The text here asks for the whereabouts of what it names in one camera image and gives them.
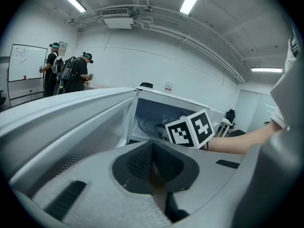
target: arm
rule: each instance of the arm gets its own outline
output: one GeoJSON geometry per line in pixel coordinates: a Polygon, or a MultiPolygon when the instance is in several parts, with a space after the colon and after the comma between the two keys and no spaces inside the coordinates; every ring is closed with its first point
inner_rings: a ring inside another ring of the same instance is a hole
{"type": "Polygon", "coordinates": [[[39,71],[42,73],[42,72],[48,71],[50,68],[51,68],[51,64],[47,63],[46,66],[44,68],[40,69],[39,71]]]}
{"type": "Polygon", "coordinates": [[[81,74],[80,77],[83,78],[83,79],[90,80],[90,81],[92,80],[91,75],[88,75],[88,74],[81,74]]]}
{"type": "Polygon", "coordinates": [[[264,143],[272,134],[282,128],[274,121],[266,126],[241,136],[231,138],[213,138],[209,141],[209,150],[233,154],[245,154],[254,144],[264,143]]]}

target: air vent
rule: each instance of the air vent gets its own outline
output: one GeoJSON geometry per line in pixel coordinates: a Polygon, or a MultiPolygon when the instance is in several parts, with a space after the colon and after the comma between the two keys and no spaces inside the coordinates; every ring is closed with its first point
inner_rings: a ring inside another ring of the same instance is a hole
{"type": "Polygon", "coordinates": [[[106,17],[117,17],[117,16],[122,16],[122,17],[129,17],[129,9],[109,9],[109,10],[104,10],[101,11],[101,15],[106,17]]]}

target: backpack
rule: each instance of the backpack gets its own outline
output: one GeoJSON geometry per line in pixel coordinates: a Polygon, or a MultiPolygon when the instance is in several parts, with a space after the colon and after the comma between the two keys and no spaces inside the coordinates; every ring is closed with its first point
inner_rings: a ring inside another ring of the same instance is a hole
{"type": "Polygon", "coordinates": [[[81,57],[71,57],[69,60],[67,60],[64,64],[64,67],[58,76],[58,80],[70,80],[74,75],[72,75],[72,69],[74,66],[74,63],[81,59],[81,57]]]}
{"type": "Polygon", "coordinates": [[[52,72],[58,75],[62,71],[63,67],[64,67],[64,63],[62,57],[58,54],[53,65],[51,66],[52,72]]]}

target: whiteboard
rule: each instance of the whiteboard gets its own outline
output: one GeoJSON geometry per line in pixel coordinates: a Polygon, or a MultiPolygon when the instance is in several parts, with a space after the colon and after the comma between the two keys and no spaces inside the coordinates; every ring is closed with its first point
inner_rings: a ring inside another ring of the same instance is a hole
{"type": "Polygon", "coordinates": [[[42,78],[39,67],[43,66],[48,49],[13,44],[9,61],[9,82],[27,79],[42,78]]]}

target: black t-shirt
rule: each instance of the black t-shirt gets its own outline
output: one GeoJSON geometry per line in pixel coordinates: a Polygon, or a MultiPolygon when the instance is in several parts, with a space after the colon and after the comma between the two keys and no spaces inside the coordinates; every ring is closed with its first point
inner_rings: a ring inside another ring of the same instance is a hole
{"type": "Polygon", "coordinates": [[[87,75],[87,63],[83,58],[79,58],[74,62],[72,69],[73,78],[69,81],[75,89],[83,90],[85,79],[81,78],[80,75],[87,75]]]}
{"type": "MultiPolygon", "coordinates": [[[[51,66],[53,65],[57,56],[54,53],[50,53],[47,57],[47,64],[49,63],[51,66]]],[[[44,78],[44,85],[46,85],[49,81],[57,81],[56,74],[52,74],[52,69],[46,71],[46,75],[44,78]]]]}

